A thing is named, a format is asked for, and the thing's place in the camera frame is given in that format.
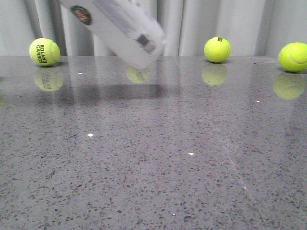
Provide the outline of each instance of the granite countertop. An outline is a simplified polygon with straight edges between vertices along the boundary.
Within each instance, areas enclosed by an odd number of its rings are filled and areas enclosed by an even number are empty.
[[[306,71],[0,61],[0,230],[307,229]]]

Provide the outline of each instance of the speckled stone surface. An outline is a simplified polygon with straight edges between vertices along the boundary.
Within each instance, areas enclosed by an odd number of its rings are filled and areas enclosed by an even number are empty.
[[[306,71],[0,62],[0,230],[307,229]]]

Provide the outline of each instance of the barcode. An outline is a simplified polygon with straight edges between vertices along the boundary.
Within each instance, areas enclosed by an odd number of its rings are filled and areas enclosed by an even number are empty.
[[[152,51],[155,49],[155,45],[152,44],[151,41],[143,34],[139,36],[139,38],[137,39],[137,42],[148,53],[152,53]]]

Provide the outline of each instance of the circular logo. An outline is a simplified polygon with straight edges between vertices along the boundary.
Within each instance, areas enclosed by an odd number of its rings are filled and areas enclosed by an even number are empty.
[[[75,15],[83,24],[90,25],[92,23],[92,17],[89,11],[82,6],[72,6],[71,12]]]

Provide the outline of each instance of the curtain fold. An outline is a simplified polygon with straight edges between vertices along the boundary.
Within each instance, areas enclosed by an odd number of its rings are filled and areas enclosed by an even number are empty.
[[[277,56],[290,42],[306,42],[306,0],[138,0],[165,32],[163,56],[203,55],[205,42],[222,36],[232,55]],[[28,55],[46,37],[62,55],[113,56],[57,0],[1,0],[0,55]]]

